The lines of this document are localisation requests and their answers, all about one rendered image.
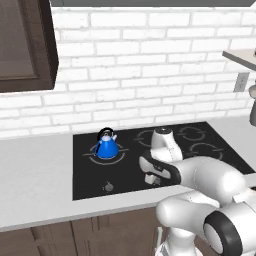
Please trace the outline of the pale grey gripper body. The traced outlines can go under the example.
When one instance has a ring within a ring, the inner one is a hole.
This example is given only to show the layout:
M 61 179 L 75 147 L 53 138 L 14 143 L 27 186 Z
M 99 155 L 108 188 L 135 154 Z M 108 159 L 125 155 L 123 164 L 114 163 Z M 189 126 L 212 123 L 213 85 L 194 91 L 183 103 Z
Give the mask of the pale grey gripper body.
M 161 179 L 155 175 L 145 175 L 145 182 L 149 185 L 160 185 Z

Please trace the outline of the black glass hob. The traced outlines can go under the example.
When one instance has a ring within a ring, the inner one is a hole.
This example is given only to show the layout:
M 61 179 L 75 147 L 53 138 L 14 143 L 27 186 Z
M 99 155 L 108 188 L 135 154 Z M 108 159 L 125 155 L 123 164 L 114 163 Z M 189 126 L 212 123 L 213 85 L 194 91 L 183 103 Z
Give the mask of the black glass hob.
M 210 156 L 222 160 L 243 174 L 253 169 L 206 122 L 176 124 L 170 127 L 174 139 L 185 158 Z M 116 132 L 119 152 L 112 159 L 100 159 L 94 155 L 97 135 L 78 134 L 73 137 L 73 198 L 95 198 L 133 191 L 166 187 L 170 182 L 161 179 L 160 185 L 149 185 L 139 167 L 140 154 L 148 149 L 154 129 L 140 128 Z M 110 182 L 114 189 L 107 192 L 104 186 Z

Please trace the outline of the brown base cupboard door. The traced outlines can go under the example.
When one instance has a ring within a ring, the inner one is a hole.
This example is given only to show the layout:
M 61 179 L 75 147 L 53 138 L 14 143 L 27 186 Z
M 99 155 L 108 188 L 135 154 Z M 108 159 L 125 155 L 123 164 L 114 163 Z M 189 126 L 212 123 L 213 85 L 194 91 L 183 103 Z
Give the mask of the brown base cupboard door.
M 72 222 L 78 256 L 153 256 L 158 226 L 154 208 Z
M 0 232 L 0 256 L 78 256 L 70 222 Z

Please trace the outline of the grey tall bottle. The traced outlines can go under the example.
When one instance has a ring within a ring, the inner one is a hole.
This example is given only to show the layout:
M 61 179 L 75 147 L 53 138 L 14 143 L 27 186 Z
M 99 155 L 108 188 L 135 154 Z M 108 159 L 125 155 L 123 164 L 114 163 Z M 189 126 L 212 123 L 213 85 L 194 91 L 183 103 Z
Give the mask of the grey tall bottle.
M 250 113 L 250 124 L 256 127 L 256 80 L 255 84 L 249 88 L 249 95 L 254 100 Z

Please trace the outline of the grey range hood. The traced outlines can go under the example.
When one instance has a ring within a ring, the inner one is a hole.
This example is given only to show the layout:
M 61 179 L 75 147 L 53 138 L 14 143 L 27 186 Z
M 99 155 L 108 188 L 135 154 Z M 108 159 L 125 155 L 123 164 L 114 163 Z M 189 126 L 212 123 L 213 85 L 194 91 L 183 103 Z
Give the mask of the grey range hood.
M 256 0 L 49 0 L 53 7 L 251 7 Z

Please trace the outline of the grey wall socket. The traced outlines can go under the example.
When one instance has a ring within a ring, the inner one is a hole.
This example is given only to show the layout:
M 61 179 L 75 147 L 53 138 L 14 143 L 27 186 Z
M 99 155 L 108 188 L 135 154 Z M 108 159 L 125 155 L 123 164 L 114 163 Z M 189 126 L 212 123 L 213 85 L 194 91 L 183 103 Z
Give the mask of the grey wall socket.
M 245 90 L 248 78 L 249 78 L 249 72 L 239 73 L 236 79 L 234 91 L 243 92 Z

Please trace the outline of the dark brown wall cupboard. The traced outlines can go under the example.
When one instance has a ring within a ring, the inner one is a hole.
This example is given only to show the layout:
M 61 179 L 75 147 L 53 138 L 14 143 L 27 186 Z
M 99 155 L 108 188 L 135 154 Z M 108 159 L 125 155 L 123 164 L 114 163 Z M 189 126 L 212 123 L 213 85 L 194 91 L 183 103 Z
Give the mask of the dark brown wall cupboard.
M 0 0 L 0 93 L 53 90 L 58 66 L 49 0 Z

